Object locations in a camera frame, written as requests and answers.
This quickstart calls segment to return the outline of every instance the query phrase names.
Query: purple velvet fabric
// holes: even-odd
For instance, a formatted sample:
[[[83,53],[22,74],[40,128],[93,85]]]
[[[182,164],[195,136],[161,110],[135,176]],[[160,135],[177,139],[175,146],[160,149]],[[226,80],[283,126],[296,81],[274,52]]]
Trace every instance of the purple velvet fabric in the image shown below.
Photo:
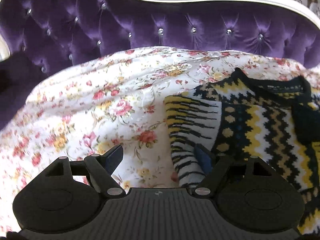
[[[253,2],[2,0],[0,33],[11,53],[20,52],[18,58],[25,62],[3,63],[5,74],[0,74],[8,87],[0,91],[0,104],[9,98],[12,104],[0,109],[1,123],[46,77],[130,48],[235,49],[293,58],[307,68],[320,62],[320,30],[313,23],[287,9]],[[27,81],[20,77],[12,82],[15,72],[26,70],[32,73]]]

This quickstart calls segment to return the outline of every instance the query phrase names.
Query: floral bedsheet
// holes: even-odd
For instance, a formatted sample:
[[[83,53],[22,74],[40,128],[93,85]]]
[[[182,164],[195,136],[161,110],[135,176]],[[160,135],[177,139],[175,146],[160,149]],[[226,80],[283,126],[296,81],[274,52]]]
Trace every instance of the floral bedsheet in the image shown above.
[[[236,67],[256,79],[302,74],[320,87],[318,68],[306,70],[291,59],[169,47],[117,52],[40,83],[0,132],[0,236],[20,230],[14,197],[59,156],[82,160],[122,144],[124,159],[112,176],[125,190],[177,187],[163,99],[221,80]]]

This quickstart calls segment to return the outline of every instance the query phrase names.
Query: headboard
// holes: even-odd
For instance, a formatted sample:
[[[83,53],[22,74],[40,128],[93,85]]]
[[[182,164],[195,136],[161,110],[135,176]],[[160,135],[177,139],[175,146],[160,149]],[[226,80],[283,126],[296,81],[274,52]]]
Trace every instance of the headboard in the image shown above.
[[[43,78],[116,51],[155,45],[241,50],[293,58],[310,68],[320,62],[319,26],[287,8],[241,0],[0,2],[4,47],[24,53]]]

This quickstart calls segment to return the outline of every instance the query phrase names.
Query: gray ribbed panel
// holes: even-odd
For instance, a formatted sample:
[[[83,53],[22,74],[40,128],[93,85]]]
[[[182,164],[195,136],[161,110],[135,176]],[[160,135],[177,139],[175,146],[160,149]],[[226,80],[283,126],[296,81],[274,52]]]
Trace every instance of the gray ribbed panel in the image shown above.
[[[209,200],[191,197],[186,189],[136,189],[107,201],[89,224],[63,234],[21,231],[29,240],[293,240],[290,229],[256,234],[226,222]]]

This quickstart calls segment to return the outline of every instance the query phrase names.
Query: patterned sweater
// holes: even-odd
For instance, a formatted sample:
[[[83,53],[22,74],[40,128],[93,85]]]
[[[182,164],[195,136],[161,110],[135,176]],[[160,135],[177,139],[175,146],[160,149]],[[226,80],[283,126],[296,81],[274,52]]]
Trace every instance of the patterned sweater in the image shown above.
[[[194,155],[197,143],[236,160],[256,155],[302,194],[306,211],[300,230],[314,228],[317,219],[320,224],[319,102],[302,76],[255,80],[239,68],[220,82],[167,97],[171,155],[180,186],[195,187],[205,177]],[[306,125],[306,115],[314,120],[312,114],[315,121]]]

